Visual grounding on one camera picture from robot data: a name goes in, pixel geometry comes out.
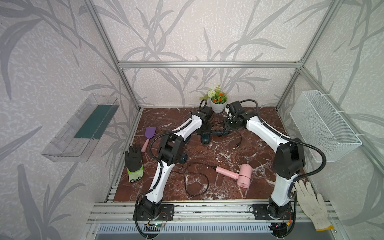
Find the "dark green hair dryer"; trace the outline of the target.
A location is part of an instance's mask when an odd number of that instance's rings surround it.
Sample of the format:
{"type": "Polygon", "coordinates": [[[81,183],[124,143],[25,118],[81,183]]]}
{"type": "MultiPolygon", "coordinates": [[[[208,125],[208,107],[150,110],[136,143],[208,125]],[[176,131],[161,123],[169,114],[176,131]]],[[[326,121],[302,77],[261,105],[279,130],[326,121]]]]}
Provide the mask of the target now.
{"type": "Polygon", "coordinates": [[[203,145],[208,145],[211,142],[211,136],[221,137],[221,136],[228,135],[230,133],[231,131],[228,131],[228,130],[211,130],[211,131],[205,131],[205,132],[199,133],[199,135],[201,136],[201,143],[203,145]]]}
{"type": "MultiPolygon", "coordinates": [[[[188,144],[188,142],[190,141],[190,139],[191,139],[191,135],[188,136],[188,137],[185,139],[185,141],[184,141],[184,146],[186,146],[186,145],[188,144]]],[[[187,162],[187,160],[188,160],[188,155],[187,155],[186,153],[182,153],[181,158],[180,158],[180,160],[179,160],[179,163],[180,163],[180,164],[185,164],[185,163],[187,162]]]]}

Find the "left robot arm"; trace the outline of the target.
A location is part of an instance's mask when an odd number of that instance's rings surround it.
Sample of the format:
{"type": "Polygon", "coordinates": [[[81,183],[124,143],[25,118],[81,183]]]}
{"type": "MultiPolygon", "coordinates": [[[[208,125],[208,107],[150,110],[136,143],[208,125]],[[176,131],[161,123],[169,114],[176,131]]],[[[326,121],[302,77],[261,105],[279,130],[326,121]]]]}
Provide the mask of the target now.
{"type": "Polygon", "coordinates": [[[213,113],[211,107],[199,106],[197,111],[190,113],[189,118],[182,125],[160,135],[157,156],[152,153],[153,144],[150,144],[149,153],[158,165],[150,189],[138,195],[133,216],[135,221],[152,220],[159,216],[165,186],[173,167],[182,159],[187,139],[203,124],[207,124],[213,113]]]}

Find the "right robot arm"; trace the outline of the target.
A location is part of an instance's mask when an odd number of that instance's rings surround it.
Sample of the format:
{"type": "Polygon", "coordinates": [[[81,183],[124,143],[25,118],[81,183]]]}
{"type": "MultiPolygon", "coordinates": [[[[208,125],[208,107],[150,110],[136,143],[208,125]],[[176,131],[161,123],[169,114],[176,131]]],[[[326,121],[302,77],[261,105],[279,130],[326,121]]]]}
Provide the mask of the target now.
{"type": "Polygon", "coordinates": [[[244,100],[227,104],[224,120],[228,130],[247,129],[265,141],[275,152],[273,169],[276,172],[276,183],[269,198],[268,213],[272,219],[279,219],[291,205],[291,192],[298,180],[319,173],[327,163],[327,157],[322,150],[302,142],[299,138],[292,139],[264,121],[260,114],[257,101],[244,100]],[[304,147],[318,152],[322,164],[316,170],[300,175],[306,165],[304,147]]]}

